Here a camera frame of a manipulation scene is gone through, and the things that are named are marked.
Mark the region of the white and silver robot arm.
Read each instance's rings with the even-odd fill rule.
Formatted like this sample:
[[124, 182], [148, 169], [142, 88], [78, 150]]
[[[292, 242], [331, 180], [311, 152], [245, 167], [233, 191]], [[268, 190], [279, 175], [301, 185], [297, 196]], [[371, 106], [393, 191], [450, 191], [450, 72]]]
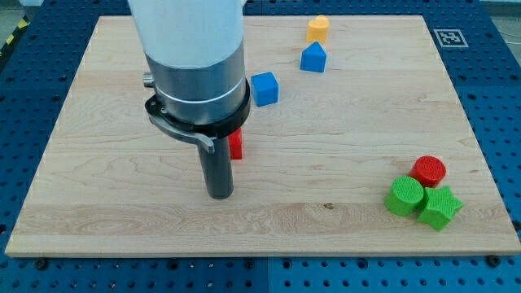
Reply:
[[248, 101], [243, 0], [129, 0], [169, 136], [212, 154]]

